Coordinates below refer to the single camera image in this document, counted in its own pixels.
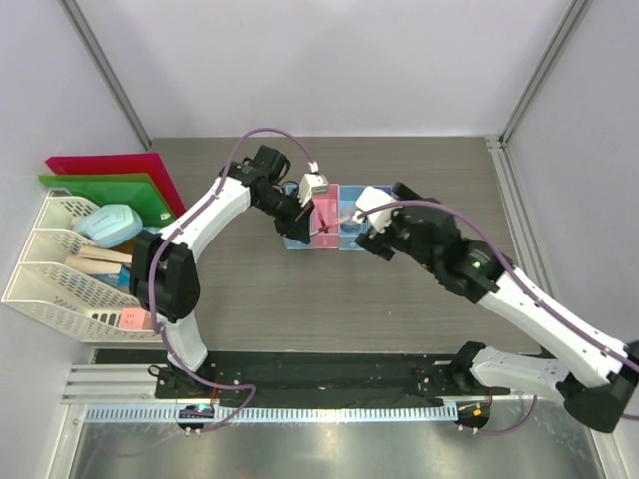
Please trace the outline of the clear red pen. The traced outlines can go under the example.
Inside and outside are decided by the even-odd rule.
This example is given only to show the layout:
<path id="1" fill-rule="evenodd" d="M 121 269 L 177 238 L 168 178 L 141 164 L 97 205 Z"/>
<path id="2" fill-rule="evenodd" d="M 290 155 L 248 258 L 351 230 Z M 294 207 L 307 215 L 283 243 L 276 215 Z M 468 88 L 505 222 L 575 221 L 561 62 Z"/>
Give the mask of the clear red pen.
<path id="1" fill-rule="evenodd" d="M 358 221 L 352 216 L 344 216 L 338 218 L 332 223 L 326 220 L 324 217 L 318 217 L 317 224 L 312 227 L 310 231 L 310 236 L 313 237 L 315 235 L 320 234 L 328 234 L 332 229 L 339 229 L 340 225 L 357 225 Z"/>

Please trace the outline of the pink drawer box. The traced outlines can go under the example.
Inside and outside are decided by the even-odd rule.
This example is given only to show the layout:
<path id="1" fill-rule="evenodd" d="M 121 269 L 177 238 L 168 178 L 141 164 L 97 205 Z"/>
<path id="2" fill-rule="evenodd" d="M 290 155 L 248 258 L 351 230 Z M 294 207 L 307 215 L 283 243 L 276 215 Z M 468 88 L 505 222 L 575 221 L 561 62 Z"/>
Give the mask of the pink drawer box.
<path id="1" fill-rule="evenodd" d="M 310 219 L 310 230 L 317 224 L 317 210 L 322 210 L 329 222 L 338 219 L 339 214 L 339 185 L 330 184 L 327 193 L 313 196 L 314 208 Z M 320 234 L 311 237 L 312 249 L 338 249 L 338 229 L 332 229 L 328 234 Z"/>

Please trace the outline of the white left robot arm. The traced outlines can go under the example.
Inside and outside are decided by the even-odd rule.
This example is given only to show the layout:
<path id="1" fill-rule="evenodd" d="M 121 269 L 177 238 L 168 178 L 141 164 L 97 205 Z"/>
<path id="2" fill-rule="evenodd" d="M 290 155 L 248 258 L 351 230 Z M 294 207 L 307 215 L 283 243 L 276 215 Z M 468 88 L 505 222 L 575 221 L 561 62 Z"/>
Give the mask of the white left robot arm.
<path id="1" fill-rule="evenodd" d="M 154 371 L 159 398 L 200 398 L 213 390 L 214 369 L 199 334 L 195 307 L 201 286 L 197 261 L 209 243 L 238 215 L 255 208 L 274 221 L 278 235 L 307 243 L 313 197 L 328 182 L 316 162 L 287 191 L 290 161 L 260 146 L 250 158 L 229 160 L 212 186 L 188 210 L 156 233 L 133 242 L 129 292 L 151 315 L 167 349 L 167 364 Z"/>

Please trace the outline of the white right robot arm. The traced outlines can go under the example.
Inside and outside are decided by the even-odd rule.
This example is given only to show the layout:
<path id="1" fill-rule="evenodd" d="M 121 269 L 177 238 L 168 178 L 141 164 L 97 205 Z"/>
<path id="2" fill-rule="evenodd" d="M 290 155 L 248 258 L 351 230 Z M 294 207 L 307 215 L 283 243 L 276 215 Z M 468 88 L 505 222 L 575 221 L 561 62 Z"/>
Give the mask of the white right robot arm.
<path id="1" fill-rule="evenodd" d="M 581 319 L 536 285 L 485 231 L 465 237 L 468 216 L 425 199 L 403 183 L 367 187 L 353 220 L 368 223 L 357 244 L 390 260 L 404 253 L 448 292 L 509 321 L 550 353 L 542 359 L 467 342 L 450 379 L 464 394 L 506 388 L 561 404 L 582 425 L 613 432 L 638 386 L 638 343 L 614 338 Z"/>

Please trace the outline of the light blue drawer box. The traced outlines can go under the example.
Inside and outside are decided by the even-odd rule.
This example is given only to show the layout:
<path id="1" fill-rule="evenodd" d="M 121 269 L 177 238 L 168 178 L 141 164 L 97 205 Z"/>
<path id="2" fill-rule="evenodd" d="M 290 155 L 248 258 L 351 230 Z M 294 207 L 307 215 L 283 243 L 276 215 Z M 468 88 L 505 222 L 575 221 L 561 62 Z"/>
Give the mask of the light blue drawer box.
<path id="1" fill-rule="evenodd" d="M 361 233 L 365 233 L 368 223 L 358 223 L 350 218 L 356 212 L 355 203 L 363 193 L 365 186 L 341 185 L 339 187 L 339 214 L 345 221 L 338 226 L 339 249 L 343 251 L 362 251 L 356 243 Z"/>

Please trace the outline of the sky blue drawer box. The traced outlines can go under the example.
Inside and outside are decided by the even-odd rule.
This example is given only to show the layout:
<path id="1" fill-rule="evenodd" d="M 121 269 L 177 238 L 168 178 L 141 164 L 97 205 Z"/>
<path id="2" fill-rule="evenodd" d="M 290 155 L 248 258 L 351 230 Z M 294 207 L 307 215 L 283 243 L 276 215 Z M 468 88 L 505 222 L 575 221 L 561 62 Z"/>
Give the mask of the sky blue drawer box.
<path id="1" fill-rule="evenodd" d="M 286 181 L 283 183 L 284 192 L 289 196 L 295 196 L 298 190 L 298 184 L 293 181 Z M 294 239 L 283 238 L 286 250 L 311 250 L 312 247 L 309 243 L 302 243 Z"/>

